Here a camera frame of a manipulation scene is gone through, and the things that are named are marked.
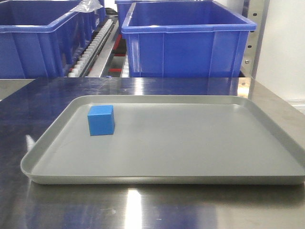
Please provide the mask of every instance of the cube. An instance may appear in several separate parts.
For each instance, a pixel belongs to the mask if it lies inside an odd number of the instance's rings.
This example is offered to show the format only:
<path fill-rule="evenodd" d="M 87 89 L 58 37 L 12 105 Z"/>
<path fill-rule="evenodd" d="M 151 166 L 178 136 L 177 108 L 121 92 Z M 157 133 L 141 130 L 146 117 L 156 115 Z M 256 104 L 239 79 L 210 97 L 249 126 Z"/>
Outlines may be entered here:
<path fill-rule="evenodd" d="M 92 106 L 88 112 L 90 135 L 113 135 L 114 115 L 112 105 Z"/>

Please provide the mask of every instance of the tray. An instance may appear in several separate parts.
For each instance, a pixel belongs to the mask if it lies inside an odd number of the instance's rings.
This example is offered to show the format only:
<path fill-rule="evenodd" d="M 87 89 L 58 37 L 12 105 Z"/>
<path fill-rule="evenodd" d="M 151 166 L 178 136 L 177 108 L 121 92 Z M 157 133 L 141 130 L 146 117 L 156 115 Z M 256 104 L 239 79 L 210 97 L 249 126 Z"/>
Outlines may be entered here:
<path fill-rule="evenodd" d="M 113 135 L 90 136 L 112 104 Z M 89 95 L 73 100 L 21 161 L 40 184 L 300 184 L 305 151 L 248 99 Z"/>

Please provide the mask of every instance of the metal countertop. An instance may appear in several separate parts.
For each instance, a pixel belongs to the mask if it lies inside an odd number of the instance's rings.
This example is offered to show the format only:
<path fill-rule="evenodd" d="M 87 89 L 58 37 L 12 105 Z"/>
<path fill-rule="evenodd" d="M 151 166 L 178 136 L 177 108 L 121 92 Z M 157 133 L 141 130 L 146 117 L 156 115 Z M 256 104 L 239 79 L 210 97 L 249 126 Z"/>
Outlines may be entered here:
<path fill-rule="evenodd" d="M 43 186 L 29 181 L 20 171 L 21 158 L 72 99 L 89 94 L 248 97 L 305 148 L 305 116 L 250 78 L 37 79 L 0 102 L 0 228 L 305 228 L 304 184 Z"/>

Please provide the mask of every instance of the storage crate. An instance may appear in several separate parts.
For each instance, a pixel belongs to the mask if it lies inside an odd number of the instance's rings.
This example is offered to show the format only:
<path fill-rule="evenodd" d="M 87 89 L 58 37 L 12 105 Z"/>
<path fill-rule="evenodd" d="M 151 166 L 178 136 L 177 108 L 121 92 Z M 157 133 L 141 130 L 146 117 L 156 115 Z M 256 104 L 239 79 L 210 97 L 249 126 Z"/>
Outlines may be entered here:
<path fill-rule="evenodd" d="M 89 44 L 94 12 L 79 1 L 0 2 L 0 78 L 65 76 Z"/>
<path fill-rule="evenodd" d="M 133 3 L 122 26 L 130 75 L 237 77 L 255 28 L 215 1 Z"/>

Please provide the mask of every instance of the plastic bag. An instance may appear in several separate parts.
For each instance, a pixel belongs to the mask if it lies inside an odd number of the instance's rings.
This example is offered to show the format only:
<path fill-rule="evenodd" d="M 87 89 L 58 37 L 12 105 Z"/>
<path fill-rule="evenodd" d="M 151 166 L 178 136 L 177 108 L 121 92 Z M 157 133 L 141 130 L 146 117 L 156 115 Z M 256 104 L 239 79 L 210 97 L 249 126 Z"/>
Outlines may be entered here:
<path fill-rule="evenodd" d="M 100 4 L 99 0 L 82 0 L 71 11 L 90 13 L 102 7 L 103 6 Z"/>

